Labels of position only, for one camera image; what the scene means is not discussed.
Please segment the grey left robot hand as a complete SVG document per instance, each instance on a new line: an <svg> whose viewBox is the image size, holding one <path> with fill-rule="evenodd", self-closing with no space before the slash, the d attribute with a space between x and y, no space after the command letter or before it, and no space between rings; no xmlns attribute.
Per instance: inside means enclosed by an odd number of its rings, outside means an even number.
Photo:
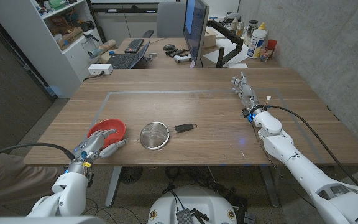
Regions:
<svg viewBox="0 0 358 224"><path fill-rule="evenodd" d="M128 138L126 138L103 148L104 140L115 132L116 129L109 129L99 130L93 133L90 137L77 145L73 151L75 160L92 164L98 158L104 159L113 155L120 147L129 141Z"/></svg>

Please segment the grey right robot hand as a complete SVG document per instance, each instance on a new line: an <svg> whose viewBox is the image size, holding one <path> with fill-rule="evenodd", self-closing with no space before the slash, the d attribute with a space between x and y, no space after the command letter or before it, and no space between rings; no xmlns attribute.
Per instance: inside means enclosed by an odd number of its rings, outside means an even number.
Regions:
<svg viewBox="0 0 358 224"><path fill-rule="evenodd" d="M256 116L258 113L263 112L263 105L259 103L257 95L254 89L249 85L243 71L241 71L241 77L233 77L231 83L234 85L232 88L234 93L238 95L241 99L241 103L251 115Z"/></svg>

